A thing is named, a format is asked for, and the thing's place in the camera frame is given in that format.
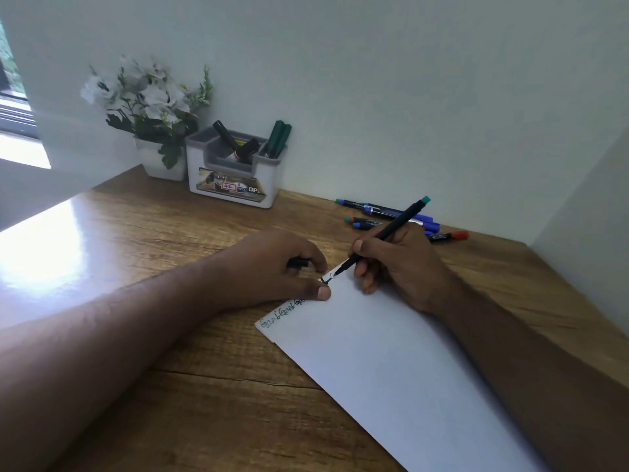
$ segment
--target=sunlight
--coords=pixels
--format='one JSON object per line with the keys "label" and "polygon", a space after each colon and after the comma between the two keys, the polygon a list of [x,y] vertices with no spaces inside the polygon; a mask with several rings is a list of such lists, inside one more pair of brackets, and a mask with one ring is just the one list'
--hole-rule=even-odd
{"label": "sunlight", "polygon": [[10,288],[48,294],[71,283],[84,269],[83,238],[71,201],[0,235],[0,279]]}

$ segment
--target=window frame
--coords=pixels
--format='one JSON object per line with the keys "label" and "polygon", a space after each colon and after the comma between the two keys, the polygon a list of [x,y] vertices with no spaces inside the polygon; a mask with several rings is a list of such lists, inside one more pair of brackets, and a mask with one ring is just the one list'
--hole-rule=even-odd
{"label": "window frame", "polygon": [[21,109],[15,103],[3,103],[2,98],[17,99],[26,101],[27,98],[11,89],[9,78],[4,71],[2,60],[0,60],[0,131],[17,134],[20,136],[39,139],[37,125],[33,113],[29,109]]}

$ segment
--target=white pot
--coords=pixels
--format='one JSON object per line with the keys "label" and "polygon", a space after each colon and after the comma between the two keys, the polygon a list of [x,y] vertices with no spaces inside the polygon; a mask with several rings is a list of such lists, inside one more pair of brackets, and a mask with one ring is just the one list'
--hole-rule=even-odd
{"label": "white pot", "polygon": [[173,168],[166,168],[162,162],[163,155],[158,152],[162,146],[161,144],[144,141],[137,137],[133,139],[147,174],[151,177],[158,177],[159,179],[169,179],[169,181],[183,181],[185,179],[185,174],[187,174],[188,171],[185,147],[180,148],[181,155],[179,155],[177,164],[175,164]]}

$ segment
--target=ink writing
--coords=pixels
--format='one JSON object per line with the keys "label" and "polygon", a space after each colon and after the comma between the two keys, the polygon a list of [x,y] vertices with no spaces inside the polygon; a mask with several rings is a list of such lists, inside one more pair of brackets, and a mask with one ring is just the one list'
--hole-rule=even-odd
{"label": "ink writing", "polygon": [[260,320],[260,326],[263,328],[270,328],[271,325],[278,322],[282,317],[288,316],[288,314],[295,309],[296,306],[302,305],[305,300],[293,300],[287,305],[282,305],[270,315],[265,316]]}

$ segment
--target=wood grain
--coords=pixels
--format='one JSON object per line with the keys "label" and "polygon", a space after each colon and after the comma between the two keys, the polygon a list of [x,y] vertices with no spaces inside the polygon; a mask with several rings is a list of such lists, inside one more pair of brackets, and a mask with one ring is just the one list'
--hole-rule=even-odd
{"label": "wood grain", "polygon": [[[257,209],[195,195],[134,168],[0,233],[0,327],[89,301],[265,228],[310,238],[336,265],[356,237],[343,222],[352,213],[285,191],[270,210]],[[436,249],[471,285],[629,387],[627,338],[527,246],[472,233]],[[275,306],[220,315],[182,338],[55,469],[399,469],[256,331],[253,323]]]}

